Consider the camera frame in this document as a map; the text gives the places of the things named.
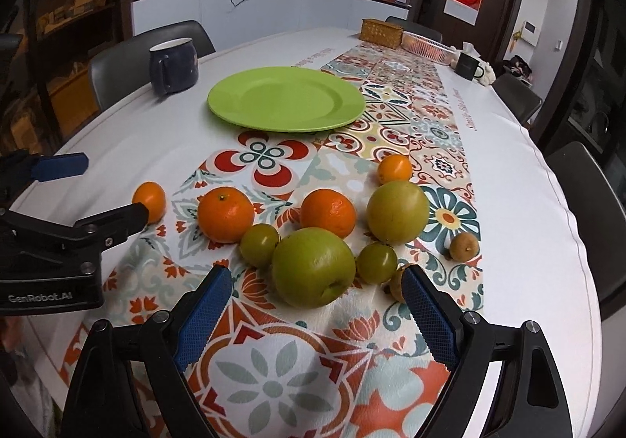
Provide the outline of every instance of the wicker basket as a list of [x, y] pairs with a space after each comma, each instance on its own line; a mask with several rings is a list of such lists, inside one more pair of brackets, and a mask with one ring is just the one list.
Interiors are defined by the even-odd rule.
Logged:
[[455, 56], [455, 53], [446, 45], [411, 32], [403, 33], [402, 48], [442, 65], [450, 65]]
[[393, 23], [368, 18], [363, 20], [359, 39], [395, 49], [402, 42], [402, 31], [402, 27]]

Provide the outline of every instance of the blue mug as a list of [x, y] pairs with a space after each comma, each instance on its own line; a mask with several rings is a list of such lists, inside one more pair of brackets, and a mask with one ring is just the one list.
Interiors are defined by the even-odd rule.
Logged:
[[198, 82], [198, 54], [191, 37], [150, 48], [150, 82], [156, 95], [181, 92]]

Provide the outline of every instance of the white cabinet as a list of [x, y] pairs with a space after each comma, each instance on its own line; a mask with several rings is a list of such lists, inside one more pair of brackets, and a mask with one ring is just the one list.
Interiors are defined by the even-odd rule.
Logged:
[[196, 20], [218, 51], [281, 32], [338, 27], [361, 30], [363, 18], [405, 18], [408, 9], [374, 0], [137, 0], [133, 33]]
[[301, 6], [300, 0], [200, 0], [200, 23], [220, 51], [298, 30]]
[[406, 20], [409, 14], [408, 9], [403, 9], [395, 5], [383, 4], [374, 0], [351, 0], [352, 6], [348, 17], [348, 28], [353, 31], [361, 30], [364, 18], [374, 18], [375, 20], [386, 20], [388, 16], [395, 16]]
[[200, 21], [200, 0], [136, 0], [132, 3], [133, 35], [186, 20]]
[[352, 0], [302, 0], [299, 29], [346, 29], [351, 11]]

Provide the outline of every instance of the patterned table runner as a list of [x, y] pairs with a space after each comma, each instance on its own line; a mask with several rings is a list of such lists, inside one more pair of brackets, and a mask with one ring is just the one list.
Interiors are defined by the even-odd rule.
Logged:
[[[480, 239], [474, 193], [459, 131], [434, 64], [404, 50], [361, 43], [322, 68], [359, 87], [365, 112], [353, 124], [315, 135], [232, 128], [232, 137], [170, 196], [104, 284], [105, 304], [85, 318], [65, 355], [69, 384], [92, 323], [143, 323], [195, 289], [215, 263], [227, 266], [233, 298], [200, 361], [186, 371], [208, 420], [222, 436], [412, 438], [448, 372], [433, 361], [405, 304], [388, 288], [357, 278], [338, 300], [302, 311], [282, 303], [269, 274], [247, 266], [236, 246], [210, 242], [196, 223], [198, 198], [218, 186], [248, 195], [255, 222], [282, 236], [298, 227], [299, 204], [314, 189], [348, 196], [359, 213], [346, 239], [355, 254], [372, 241], [364, 211], [378, 186], [376, 167], [408, 154], [414, 182], [430, 201], [430, 220], [398, 248], [400, 263], [419, 263], [464, 310], [483, 306], [476, 260], [458, 264], [447, 247], [456, 233]], [[168, 436], [143, 365], [134, 364], [140, 399], [155, 437]]]

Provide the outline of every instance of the orange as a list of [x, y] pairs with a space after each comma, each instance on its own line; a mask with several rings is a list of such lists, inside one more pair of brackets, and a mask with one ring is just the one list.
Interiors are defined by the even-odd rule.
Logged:
[[311, 192], [300, 207], [300, 225], [303, 228], [315, 226], [345, 238], [352, 233], [355, 224], [354, 205], [343, 194], [332, 189]]
[[148, 209], [148, 224], [165, 215], [165, 191], [156, 182], [144, 182], [133, 195], [133, 203], [143, 203]]
[[413, 167], [407, 156], [393, 154], [387, 156], [378, 165], [378, 180], [381, 184], [393, 180], [409, 180], [413, 176]]
[[235, 244], [253, 222], [252, 203], [243, 192], [235, 188], [212, 189], [198, 205], [198, 226], [213, 242]]

